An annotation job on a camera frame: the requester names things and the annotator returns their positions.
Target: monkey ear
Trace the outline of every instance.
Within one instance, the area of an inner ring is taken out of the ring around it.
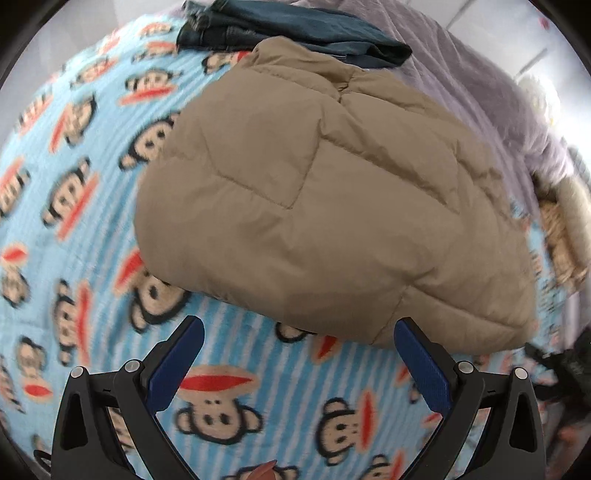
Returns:
[[[29,181],[31,181],[31,174],[28,170],[23,170],[21,172],[21,178],[23,185],[26,185],[27,183],[29,183]]]
[[[181,433],[193,433],[193,422],[191,422],[190,417],[192,414],[193,409],[191,407],[182,408],[177,412],[174,422]]]
[[[41,219],[43,220],[43,225],[45,226],[52,226],[57,222],[57,218],[48,209],[43,210]]]
[[[386,458],[385,455],[376,455],[374,458],[372,458],[371,460],[371,464],[372,466],[376,466],[376,465],[383,465],[385,463],[389,463],[388,459]]]
[[[242,406],[242,414],[246,423],[246,431],[248,433],[258,433],[262,430],[261,415],[250,407]]]
[[[131,170],[137,164],[138,160],[132,157],[130,154],[127,154],[126,156],[122,157],[121,160],[119,160],[119,168],[121,170]]]
[[[300,471],[295,466],[288,466],[281,470],[284,480],[297,480],[300,476]]]
[[[348,410],[349,405],[342,398],[332,398],[324,404],[324,414],[333,413],[335,411]]]
[[[88,157],[82,157],[78,162],[78,168],[82,172],[82,175],[86,177],[90,170],[90,159]]]
[[[131,326],[138,333],[145,332],[146,328],[148,327],[148,323],[144,319],[142,309],[139,308],[139,304],[135,300],[131,303],[131,307],[129,309],[129,320],[131,321]]]
[[[64,367],[67,367],[72,362],[72,354],[70,352],[62,350],[58,355],[58,359]]]
[[[327,458],[326,459],[326,465],[328,465],[328,466],[335,466],[335,465],[340,464],[341,462],[343,462],[343,460],[345,458],[347,458],[347,453],[349,453],[349,451],[348,450],[345,450],[344,452],[341,452],[337,456]]]
[[[135,90],[135,83],[137,82],[138,78],[137,77],[129,77],[126,81],[125,81],[125,89],[133,91]]]
[[[46,367],[46,353],[42,347],[37,348],[37,356],[39,358],[40,369],[45,370]]]
[[[64,135],[64,138],[66,139],[66,143],[68,145],[74,146],[80,143],[80,140],[82,140],[82,135],[80,134],[80,132],[76,132],[72,135]]]
[[[72,294],[68,282],[66,282],[63,278],[61,278],[56,285],[56,293],[62,297],[69,297]]]

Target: black gripper frame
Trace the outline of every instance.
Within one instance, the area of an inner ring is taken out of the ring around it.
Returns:
[[[143,361],[90,375],[72,370],[64,390],[51,452],[54,480],[138,480],[109,418],[118,408],[155,480],[199,480],[155,417],[172,401],[204,341],[202,321],[187,316]]]
[[[397,322],[394,339],[428,406],[443,416],[401,480],[444,480],[481,408],[491,410],[472,459],[459,478],[544,479],[540,414],[524,369],[501,375],[479,372],[470,362],[456,363],[410,318]]]

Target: blue gripper pad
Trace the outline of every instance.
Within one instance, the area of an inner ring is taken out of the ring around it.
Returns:
[[[403,320],[394,326],[394,343],[429,408],[445,416],[452,407],[450,385],[435,360]]]
[[[168,408],[183,378],[203,347],[205,327],[201,319],[197,317],[192,319],[189,327],[176,340],[168,355],[162,359],[150,377],[145,404],[152,415]]]

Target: bed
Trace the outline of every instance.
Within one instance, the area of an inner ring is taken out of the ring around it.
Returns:
[[[540,327],[533,342],[560,349],[566,292],[556,285],[545,250],[530,172],[559,179],[573,170],[517,86],[403,4],[295,4],[360,15],[411,45],[413,57],[394,74],[491,146],[535,265]],[[328,471],[398,478],[440,416],[428,410],[394,351],[290,329],[166,285],[143,266],[133,230],[142,167],[157,154],[177,112],[229,68],[209,69],[208,53],[178,52],[174,42],[182,25],[178,11],[144,16],[74,56],[38,90],[2,152],[2,425],[26,454],[49,450],[60,392],[73,366],[118,369],[195,314],[206,328],[205,346],[158,418],[200,478],[241,479],[270,459],[278,459],[276,472],[284,480],[331,478]],[[167,87],[137,95],[132,86],[146,72],[167,76]],[[522,350],[467,359],[495,372],[523,365],[534,381],[554,381]],[[229,416],[238,427],[223,437],[208,434],[191,417],[203,399],[231,404]],[[333,407],[372,412],[361,425],[371,435],[362,434],[342,455],[322,451],[306,434]],[[111,417],[137,474],[149,478],[118,412]],[[485,418],[477,418],[449,478],[466,467]]]

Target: cartoon monkey face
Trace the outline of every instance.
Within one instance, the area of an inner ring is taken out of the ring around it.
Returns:
[[[77,145],[96,111],[94,97],[72,106],[68,115],[64,117],[63,135],[68,145]]]
[[[359,477],[359,480],[389,480],[392,474],[392,465],[384,455],[376,455],[372,458],[371,465]]]
[[[25,134],[31,129],[41,114],[47,109],[52,100],[53,95],[51,92],[47,92],[42,93],[29,105],[27,105],[23,112],[18,116],[17,130],[19,130],[21,135]]]
[[[110,60],[108,57],[96,60],[78,73],[76,80],[70,83],[70,88],[74,89],[85,83],[94,82],[108,72],[115,63],[116,60]]]
[[[164,69],[149,69],[141,76],[130,77],[125,81],[125,88],[131,92],[143,92],[154,90],[159,87],[166,87],[171,80],[180,77],[181,73],[169,72]]]
[[[22,409],[21,403],[17,400],[14,393],[14,382],[6,368],[6,361],[2,355],[0,355],[0,397],[4,398],[4,400],[6,400],[9,405],[16,408],[17,411],[25,413]]]
[[[163,282],[144,269],[134,286],[129,318],[138,333],[148,325],[160,325],[174,318],[187,304],[191,292]]]
[[[196,395],[194,403],[179,410],[176,423],[179,431],[193,433],[208,442],[234,445],[247,433],[262,430],[262,417],[223,394]]]
[[[247,480],[251,477],[251,473],[256,469],[256,466],[248,466],[241,468],[236,472],[236,475],[226,476],[222,480]],[[269,479],[274,480],[297,480],[300,477],[300,471],[295,466],[288,466],[280,468],[277,465],[271,470],[272,474],[268,475]]]
[[[65,280],[60,280],[56,288],[56,302],[53,306],[53,322],[57,341],[60,345],[59,360],[62,365],[72,363],[72,354],[78,346],[76,321],[78,309],[72,300],[72,291]]]
[[[148,42],[143,52],[134,55],[131,59],[132,62],[140,60],[151,60],[157,57],[165,57],[168,55],[176,55],[178,53],[176,43],[168,41],[151,41]]]
[[[0,189],[0,218],[6,218],[16,205],[31,176],[27,170],[16,172]]]
[[[225,51],[218,51],[209,54],[203,61],[201,65],[203,66],[203,73],[205,75],[210,75],[212,73],[217,72],[220,70],[224,65],[230,65],[233,67],[238,61],[247,55],[248,51],[234,51],[234,52],[225,52]]]
[[[149,163],[155,160],[164,146],[167,135],[172,131],[178,113],[156,120],[145,127],[131,142],[125,156],[119,160],[121,170],[130,170],[138,163]]]
[[[40,379],[46,365],[45,349],[29,337],[21,337],[17,346],[17,364],[26,379]]]
[[[338,465],[359,439],[359,417],[342,398],[324,404],[316,429],[316,448],[329,466]]]
[[[131,439],[131,435],[123,420],[121,411],[118,408],[109,407],[109,415],[111,416],[111,422],[113,423],[115,433],[117,434],[117,438],[119,439],[123,451],[129,453],[135,450],[134,441]]]
[[[77,167],[68,171],[56,184],[49,197],[49,206],[42,214],[43,224],[55,225],[68,216],[78,204],[90,170],[90,159],[82,158]]]
[[[29,284],[18,267],[7,265],[2,276],[2,296],[13,309],[20,307],[30,298]]]
[[[165,33],[170,33],[172,32],[172,30],[174,30],[174,28],[169,23],[154,22],[142,28],[139,31],[138,36],[140,38],[153,37],[155,35],[163,35]]]

